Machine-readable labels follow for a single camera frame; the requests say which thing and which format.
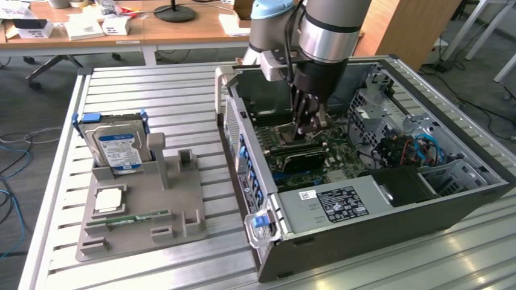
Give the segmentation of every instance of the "wooden cabinet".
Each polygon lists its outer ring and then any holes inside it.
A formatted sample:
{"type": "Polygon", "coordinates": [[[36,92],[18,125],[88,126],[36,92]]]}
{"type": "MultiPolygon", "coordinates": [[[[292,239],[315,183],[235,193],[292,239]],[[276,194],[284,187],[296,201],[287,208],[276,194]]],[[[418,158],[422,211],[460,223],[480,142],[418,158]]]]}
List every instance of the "wooden cabinet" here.
{"type": "Polygon", "coordinates": [[[419,69],[460,0],[372,0],[355,55],[396,54],[419,69]]]}

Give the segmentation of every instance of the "hard drive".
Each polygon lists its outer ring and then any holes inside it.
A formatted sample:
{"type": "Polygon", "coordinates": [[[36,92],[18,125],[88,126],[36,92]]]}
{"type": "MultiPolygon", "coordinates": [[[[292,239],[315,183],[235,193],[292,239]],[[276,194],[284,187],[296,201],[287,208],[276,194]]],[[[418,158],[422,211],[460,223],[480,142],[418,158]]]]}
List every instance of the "hard drive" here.
{"type": "Polygon", "coordinates": [[[74,125],[94,154],[98,167],[112,168],[122,175],[143,171],[142,163],[152,160],[147,147],[147,113],[127,115],[84,114],[74,125]]]}

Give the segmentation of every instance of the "power supply label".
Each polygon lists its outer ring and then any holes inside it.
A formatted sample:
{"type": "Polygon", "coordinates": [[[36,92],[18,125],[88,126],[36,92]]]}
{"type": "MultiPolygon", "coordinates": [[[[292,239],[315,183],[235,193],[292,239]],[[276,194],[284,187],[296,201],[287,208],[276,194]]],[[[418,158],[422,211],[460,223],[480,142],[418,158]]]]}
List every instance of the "power supply label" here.
{"type": "Polygon", "coordinates": [[[140,153],[132,147],[135,137],[132,134],[100,136],[102,145],[107,162],[118,170],[130,170],[142,166],[140,153]]]}
{"type": "Polygon", "coordinates": [[[318,192],[318,199],[328,220],[334,223],[370,214],[352,186],[318,192]]]}

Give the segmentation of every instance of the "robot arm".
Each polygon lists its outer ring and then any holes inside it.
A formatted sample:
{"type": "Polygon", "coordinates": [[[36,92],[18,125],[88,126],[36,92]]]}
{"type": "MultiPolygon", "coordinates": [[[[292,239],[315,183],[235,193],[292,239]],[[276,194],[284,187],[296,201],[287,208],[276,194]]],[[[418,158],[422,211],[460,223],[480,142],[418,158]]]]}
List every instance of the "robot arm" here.
{"type": "Polygon", "coordinates": [[[282,76],[291,86],[295,135],[300,137],[327,127],[328,98],[352,55],[371,0],[311,0],[306,6],[303,3],[300,0],[292,8],[292,0],[255,0],[250,41],[251,49],[262,53],[267,79],[279,80],[282,76]],[[290,9],[282,14],[274,10],[276,15],[258,19],[256,11],[279,4],[290,9]],[[299,51],[292,57],[295,32],[299,51]]]}

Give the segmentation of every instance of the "office chair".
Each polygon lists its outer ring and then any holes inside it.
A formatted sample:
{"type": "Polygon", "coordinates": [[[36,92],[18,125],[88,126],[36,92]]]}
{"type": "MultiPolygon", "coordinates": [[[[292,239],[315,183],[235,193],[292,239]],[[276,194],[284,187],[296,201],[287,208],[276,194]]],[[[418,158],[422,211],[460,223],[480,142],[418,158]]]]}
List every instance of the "office chair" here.
{"type": "MultiPolygon", "coordinates": [[[[111,57],[115,59],[115,60],[122,60],[122,56],[120,54],[118,53],[112,53],[111,54],[111,57]]],[[[50,70],[51,67],[54,67],[62,60],[68,60],[71,63],[74,63],[74,65],[78,67],[78,68],[84,68],[84,66],[80,64],[80,62],[75,59],[74,55],[71,54],[63,54],[63,55],[58,55],[58,56],[54,56],[54,58],[50,59],[50,61],[47,61],[47,63],[40,66],[38,68],[38,70],[35,70],[31,75],[27,76],[26,80],[28,81],[28,85],[32,89],[40,89],[42,88],[42,83],[39,82],[34,82],[32,80],[40,75],[43,74],[46,71],[50,70]]],[[[32,57],[28,57],[28,56],[24,56],[24,62],[28,63],[28,64],[34,64],[36,63],[34,58],[32,57]]]]}

